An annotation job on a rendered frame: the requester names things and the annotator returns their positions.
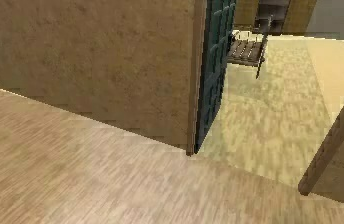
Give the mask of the dark green room door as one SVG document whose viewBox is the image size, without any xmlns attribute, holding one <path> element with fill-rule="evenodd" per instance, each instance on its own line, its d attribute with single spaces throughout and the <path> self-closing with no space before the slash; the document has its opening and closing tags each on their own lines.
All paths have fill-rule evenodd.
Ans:
<svg viewBox="0 0 344 224">
<path fill-rule="evenodd" d="M 194 153 L 220 109 L 237 0 L 207 0 Z"/>
</svg>

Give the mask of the grey slatted wooden chair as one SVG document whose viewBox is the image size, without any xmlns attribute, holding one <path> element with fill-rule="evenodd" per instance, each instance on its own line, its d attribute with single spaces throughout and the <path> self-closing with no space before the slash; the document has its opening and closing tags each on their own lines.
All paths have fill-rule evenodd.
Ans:
<svg viewBox="0 0 344 224">
<path fill-rule="evenodd" d="M 262 39 L 242 39 L 239 31 L 230 35 L 228 62 L 257 68 L 259 78 L 262 63 L 265 61 L 265 49 L 268 36 L 280 36 L 291 0 L 259 0 L 257 14 L 254 16 L 252 34 Z"/>
</svg>

